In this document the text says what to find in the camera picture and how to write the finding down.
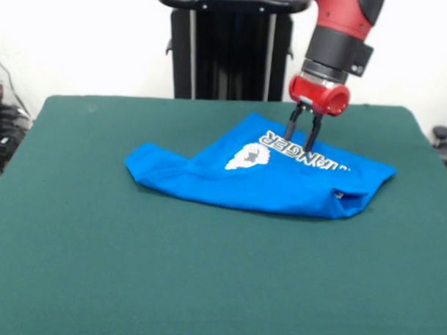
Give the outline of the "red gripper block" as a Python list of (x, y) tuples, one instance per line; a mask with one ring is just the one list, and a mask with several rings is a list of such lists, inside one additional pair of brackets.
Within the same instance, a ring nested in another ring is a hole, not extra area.
[(350, 92), (344, 84), (330, 82), (317, 76), (296, 74), (288, 85), (288, 93), (297, 102), (287, 123), (284, 139), (291, 141), (297, 120), (302, 114), (302, 105), (313, 112), (313, 126), (307, 136), (304, 151), (312, 151), (318, 137), (323, 115), (338, 116), (349, 105)]

